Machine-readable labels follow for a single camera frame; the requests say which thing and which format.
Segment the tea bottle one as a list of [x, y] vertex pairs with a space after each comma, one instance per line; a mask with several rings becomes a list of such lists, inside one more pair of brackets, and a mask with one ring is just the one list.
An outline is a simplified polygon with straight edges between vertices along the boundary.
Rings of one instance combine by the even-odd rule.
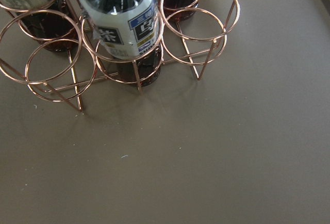
[[141, 85], [153, 83], [160, 73], [161, 54], [152, 50], [159, 29], [155, 25], [156, 0], [80, 0], [93, 25], [94, 36], [114, 58], [123, 60], [117, 65], [118, 74], [126, 82], [136, 80], [131, 59], [146, 54], [137, 61]]

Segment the tea bottle three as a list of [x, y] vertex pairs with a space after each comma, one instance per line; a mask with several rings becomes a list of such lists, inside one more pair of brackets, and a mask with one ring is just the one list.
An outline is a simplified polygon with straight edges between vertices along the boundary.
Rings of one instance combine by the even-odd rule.
[[72, 13], [65, 0], [1, 0], [1, 4], [15, 9], [16, 15], [24, 11], [38, 11], [21, 18], [24, 28], [39, 44], [48, 43], [45, 49], [51, 52], [71, 50], [77, 43], [71, 39], [78, 39], [72, 23], [58, 14], [49, 12], [59, 11], [68, 17]]

